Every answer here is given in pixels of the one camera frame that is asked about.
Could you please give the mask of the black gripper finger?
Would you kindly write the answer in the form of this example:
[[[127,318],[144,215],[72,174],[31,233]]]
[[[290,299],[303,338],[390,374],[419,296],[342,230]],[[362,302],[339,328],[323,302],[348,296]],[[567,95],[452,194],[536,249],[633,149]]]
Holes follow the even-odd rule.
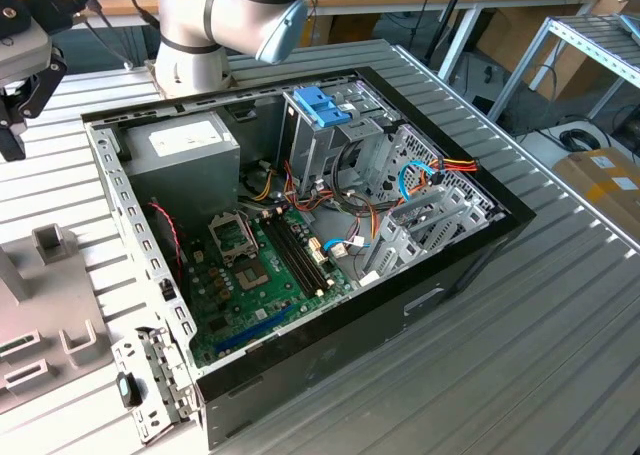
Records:
[[[20,138],[26,130],[26,120],[42,113],[66,73],[63,54],[54,48],[47,68],[27,77],[12,94],[1,89],[1,156],[5,161],[26,158]]]

